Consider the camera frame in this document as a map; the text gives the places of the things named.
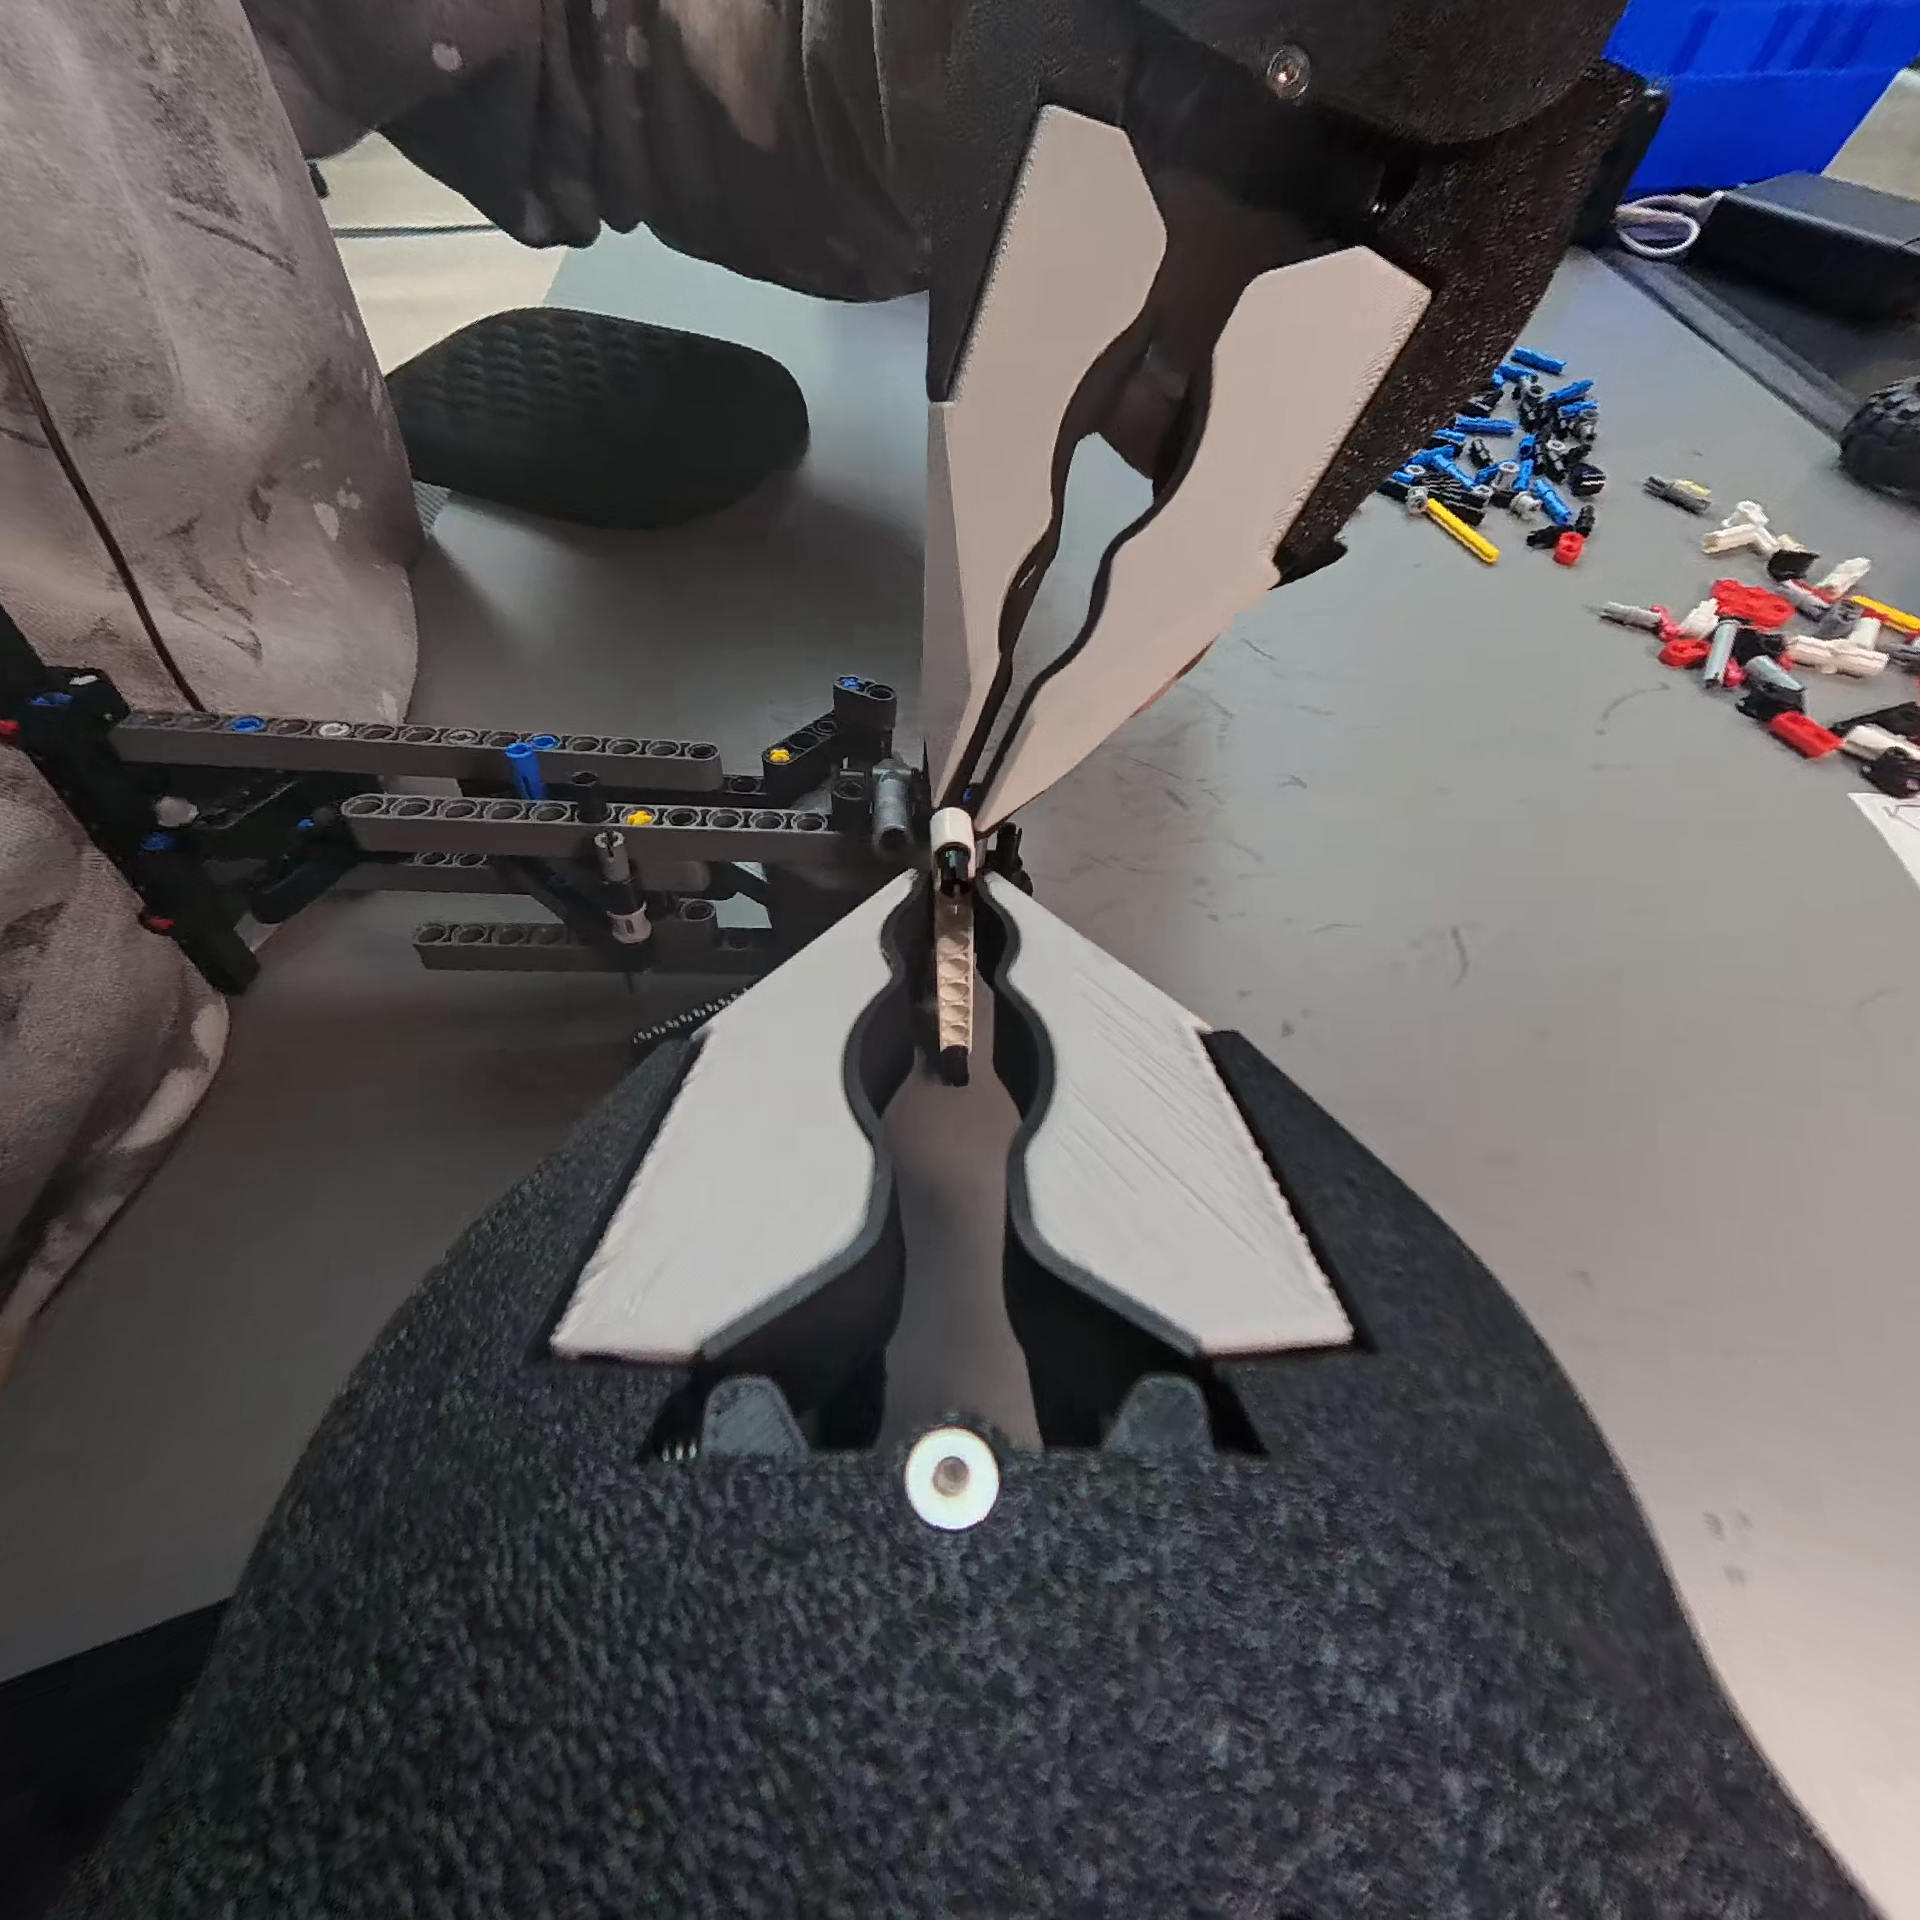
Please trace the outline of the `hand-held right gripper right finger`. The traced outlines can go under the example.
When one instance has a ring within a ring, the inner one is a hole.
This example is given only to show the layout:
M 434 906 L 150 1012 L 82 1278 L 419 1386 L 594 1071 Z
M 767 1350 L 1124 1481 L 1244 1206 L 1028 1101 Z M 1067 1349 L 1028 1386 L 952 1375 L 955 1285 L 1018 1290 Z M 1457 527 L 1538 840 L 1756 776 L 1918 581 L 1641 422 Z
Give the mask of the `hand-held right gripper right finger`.
M 978 884 L 1015 1244 L 1186 1357 L 1338 1350 L 1354 1321 L 1209 1054 L 1211 1025 L 1002 876 Z

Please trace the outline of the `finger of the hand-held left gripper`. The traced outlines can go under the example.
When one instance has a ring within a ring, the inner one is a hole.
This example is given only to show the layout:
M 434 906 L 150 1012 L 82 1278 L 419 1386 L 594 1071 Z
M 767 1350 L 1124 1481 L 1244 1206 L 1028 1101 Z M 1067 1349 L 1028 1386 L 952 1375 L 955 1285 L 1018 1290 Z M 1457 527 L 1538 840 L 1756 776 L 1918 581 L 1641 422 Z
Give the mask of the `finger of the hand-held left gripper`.
M 922 720 L 930 794 L 983 786 L 1015 648 L 1167 252 L 1130 136 L 1038 111 L 952 391 L 928 406 Z
M 1056 786 L 1278 584 L 1286 535 L 1428 300 L 1368 246 L 1246 286 L 1217 338 L 1191 456 L 1114 542 L 1087 629 L 1025 694 L 983 784 L 980 832 Z

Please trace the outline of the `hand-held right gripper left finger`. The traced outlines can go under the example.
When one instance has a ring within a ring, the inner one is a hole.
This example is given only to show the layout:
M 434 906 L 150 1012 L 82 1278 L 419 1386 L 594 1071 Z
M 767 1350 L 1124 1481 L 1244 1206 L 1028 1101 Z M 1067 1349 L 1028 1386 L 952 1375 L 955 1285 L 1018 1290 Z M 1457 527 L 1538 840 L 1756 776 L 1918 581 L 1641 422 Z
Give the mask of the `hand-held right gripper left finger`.
M 912 1063 L 922 877 L 708 1018 L 551 1334 L 567 1360 L 866 1364 L 906 1254 L 881 1118 Z

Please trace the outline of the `white perforated toy beam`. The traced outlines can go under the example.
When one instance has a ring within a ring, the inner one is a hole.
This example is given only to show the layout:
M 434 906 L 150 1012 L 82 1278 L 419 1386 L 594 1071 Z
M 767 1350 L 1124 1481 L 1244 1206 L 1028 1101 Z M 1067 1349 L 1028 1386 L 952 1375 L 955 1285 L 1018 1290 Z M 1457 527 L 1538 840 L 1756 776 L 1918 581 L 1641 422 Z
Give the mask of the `white perforated toy beam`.
M 943 896 L 935 855 L 950 840 L 970 838 L 977 846 L 977 826 L 963 807 L 940 807 L 928 823 L 930 848 L 930 934 L 932 934 L 932 1014 L 937 1060 L 947 1047 L 975 1047 L 977 1005 L 977 862 L 975 889 L 970 896 L 950 900 Z

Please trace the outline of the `grey toy chassis assembly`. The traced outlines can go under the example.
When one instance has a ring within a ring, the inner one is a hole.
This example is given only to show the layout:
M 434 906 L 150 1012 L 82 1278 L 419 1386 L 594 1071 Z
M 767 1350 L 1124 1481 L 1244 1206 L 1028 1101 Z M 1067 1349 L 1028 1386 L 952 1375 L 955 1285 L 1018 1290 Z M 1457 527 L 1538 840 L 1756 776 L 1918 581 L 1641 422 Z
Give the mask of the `grey toy chassis assembly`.
M 223 997 L 256 977 L 262 932 L 343 890 L 539 906 L 422 930 L 430 967 L 746 986 L 887 880 L 930 873 L 928 776 L 896 749 L 896 692 L 865 677 L 740 775 L 688 736 L 138 711 L 104 670 L 54 666 L 6 629 L 6 746 Z

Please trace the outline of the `pile of small toy pins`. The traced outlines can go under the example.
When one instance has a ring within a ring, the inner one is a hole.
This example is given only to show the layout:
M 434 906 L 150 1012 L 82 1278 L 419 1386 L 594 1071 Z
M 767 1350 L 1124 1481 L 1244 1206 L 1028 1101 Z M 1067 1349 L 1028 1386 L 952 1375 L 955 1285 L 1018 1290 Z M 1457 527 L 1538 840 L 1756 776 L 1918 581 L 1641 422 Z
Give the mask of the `pile of small toy pins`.
M 1507 544 L 1577 567 L 1610 486 L 1593 448 L 1601 405 L 1588 377 L 1516 344 L 1476 391 L 1378 484 L 1406 518 L 1442 533 L 1481 567 Z

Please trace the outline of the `blue plastic bin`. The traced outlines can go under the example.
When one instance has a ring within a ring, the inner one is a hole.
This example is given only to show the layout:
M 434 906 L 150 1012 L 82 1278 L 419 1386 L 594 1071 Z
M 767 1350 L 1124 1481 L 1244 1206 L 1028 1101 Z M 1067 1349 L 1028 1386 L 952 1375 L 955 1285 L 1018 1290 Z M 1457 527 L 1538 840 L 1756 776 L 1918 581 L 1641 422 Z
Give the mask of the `blue plastic bin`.
M 1915 1 L 1630 1 L 1604 55 L 1670 97 L 1630 188 L 1820 173 L 1915 49 Z

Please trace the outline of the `black power adapter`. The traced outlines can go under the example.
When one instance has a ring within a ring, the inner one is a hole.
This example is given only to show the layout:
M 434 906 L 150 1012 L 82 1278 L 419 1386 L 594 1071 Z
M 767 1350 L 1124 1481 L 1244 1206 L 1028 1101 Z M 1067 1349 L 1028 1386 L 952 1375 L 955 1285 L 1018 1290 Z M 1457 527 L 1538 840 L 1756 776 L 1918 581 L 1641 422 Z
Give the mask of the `black power adapter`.
M 1811 173 L 1729 188 L 1687 263 L 1839 320 L 1915 320 L 1918 200 Z

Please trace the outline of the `black office chair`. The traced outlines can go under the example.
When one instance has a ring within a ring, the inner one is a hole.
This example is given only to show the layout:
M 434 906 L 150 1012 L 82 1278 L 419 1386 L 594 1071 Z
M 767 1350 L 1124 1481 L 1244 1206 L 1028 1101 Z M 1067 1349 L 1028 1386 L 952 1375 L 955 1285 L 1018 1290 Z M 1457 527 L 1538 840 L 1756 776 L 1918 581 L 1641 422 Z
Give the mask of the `black office chair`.
M 778 358 L 551 304 L 468 322 L 386 383 L 419 484 L 593 529 L 702 521 L 809 448 Z

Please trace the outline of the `pile of red white parts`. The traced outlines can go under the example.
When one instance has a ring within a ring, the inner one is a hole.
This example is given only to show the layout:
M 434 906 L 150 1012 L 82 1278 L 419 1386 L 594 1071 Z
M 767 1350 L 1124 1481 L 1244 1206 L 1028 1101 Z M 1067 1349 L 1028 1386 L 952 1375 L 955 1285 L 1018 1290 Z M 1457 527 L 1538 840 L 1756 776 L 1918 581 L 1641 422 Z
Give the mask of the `pile of red white parts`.
M 1824 561 L 1752 498 L 1711 527 L 1691 605 L 1603 600 L 1598 622 L 1730 711 L 1771 749 L 1833 765 L 1915 824 L 1918 622 L 1865 591 L 1871 559 Z

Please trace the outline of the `black toy tyre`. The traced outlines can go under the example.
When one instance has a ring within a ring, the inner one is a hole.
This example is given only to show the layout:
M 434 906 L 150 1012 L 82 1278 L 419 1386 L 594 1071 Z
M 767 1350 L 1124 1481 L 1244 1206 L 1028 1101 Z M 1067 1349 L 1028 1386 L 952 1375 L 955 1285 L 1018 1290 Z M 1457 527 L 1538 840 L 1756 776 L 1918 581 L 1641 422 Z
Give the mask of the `black toy tyre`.
M 1839 441 L 1839 462 L 1862 488 L 1918 504 L 1920 377 L 1910 374 L 1865 396 Z

